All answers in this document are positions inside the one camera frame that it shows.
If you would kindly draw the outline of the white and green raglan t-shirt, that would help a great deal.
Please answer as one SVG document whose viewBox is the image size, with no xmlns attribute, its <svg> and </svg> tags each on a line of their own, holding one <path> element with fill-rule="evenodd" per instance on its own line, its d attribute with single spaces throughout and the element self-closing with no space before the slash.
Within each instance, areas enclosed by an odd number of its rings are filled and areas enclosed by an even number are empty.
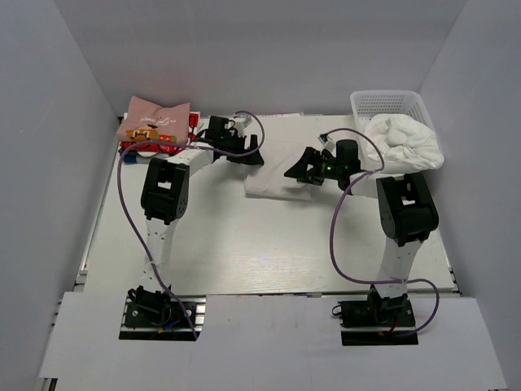
<svg viewBox="0 0 521 391">
<path fill-rule="evenodd" d="M 270 143 L 261 148 L 265 163 L 249 169 L 244 179 L 247 196 L 272 200 L 311 200 L 306 184 L 298 183 L 284 174 L 301 157 L 304 147 L 293 143 Z"/>
</svg>

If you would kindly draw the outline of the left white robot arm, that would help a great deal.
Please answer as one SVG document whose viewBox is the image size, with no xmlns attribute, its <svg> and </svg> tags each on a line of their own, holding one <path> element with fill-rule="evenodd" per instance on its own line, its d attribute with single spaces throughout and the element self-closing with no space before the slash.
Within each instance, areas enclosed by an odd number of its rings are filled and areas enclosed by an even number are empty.
<svg viewBox="0 0 521 391">
<path fill-rule="evenodd" d="M 141 195 L 147 224 L 146 264 L 139 283 L 142 290 L 168 295 L 173 235 L 187 210 L 190 177 L 223 156 L 240 165 L 261 167 L 265 163 L 260 152 L 265 131 L 249 137 L 244 134 L 259 119 L 250 112 L 240 111 L 234 118 L 234 126 L 229 127 L 228 121 L 211 116 L 203 137 L 172 158 L 154 158 L 149 163 Z"/>
</svg>

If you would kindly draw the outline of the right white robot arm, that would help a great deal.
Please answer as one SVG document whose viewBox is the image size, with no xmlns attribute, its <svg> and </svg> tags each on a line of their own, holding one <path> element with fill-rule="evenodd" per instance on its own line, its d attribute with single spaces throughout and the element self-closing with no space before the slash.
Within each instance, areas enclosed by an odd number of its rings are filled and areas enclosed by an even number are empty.
<svg viewBox="0 0 521 391">
<path fill-rule="evenodd" d="M 335 152 L 306 147 L 286 178 L 320 186 L 335 180 L 349 195 L 375 198 L 386 244 L 377 279 L 371 284 L 367 313 L 379 325 L 394 319 L 407 300 L 406 282 L 418 250 L 439 225 L 439 215 L 426 179 L 420 172 L 376 178 L 361 169 L 358 144 L 352 139 L 335 143 Z"/>
</svg>

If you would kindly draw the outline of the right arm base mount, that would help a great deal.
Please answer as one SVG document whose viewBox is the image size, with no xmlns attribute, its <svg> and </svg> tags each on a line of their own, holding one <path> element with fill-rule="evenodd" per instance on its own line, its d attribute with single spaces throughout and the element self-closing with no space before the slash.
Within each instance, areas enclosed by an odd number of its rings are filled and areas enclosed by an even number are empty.
<svg viewBox="0 0 521 391">
<path fill-rule="evenodd" d="M 418 345 L 412 305 L 377 320 L 366 301 L 339 301 L 331 310 L 339 320 L 343 347 Z"/>
</svg>

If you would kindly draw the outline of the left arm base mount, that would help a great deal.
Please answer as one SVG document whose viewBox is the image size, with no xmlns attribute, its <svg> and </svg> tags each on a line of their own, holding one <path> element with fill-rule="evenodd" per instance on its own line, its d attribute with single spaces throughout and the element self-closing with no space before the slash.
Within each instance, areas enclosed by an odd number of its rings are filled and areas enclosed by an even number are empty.
<svg viewBox="0 0 521 391">
<path fill-rule="evenodd" d="M 140 341 L 196 341 L 192 329 L 176 301 L 166 309 L 154 312 L 126 300 L 121 320 L 120 340 Z"/>
</svg>

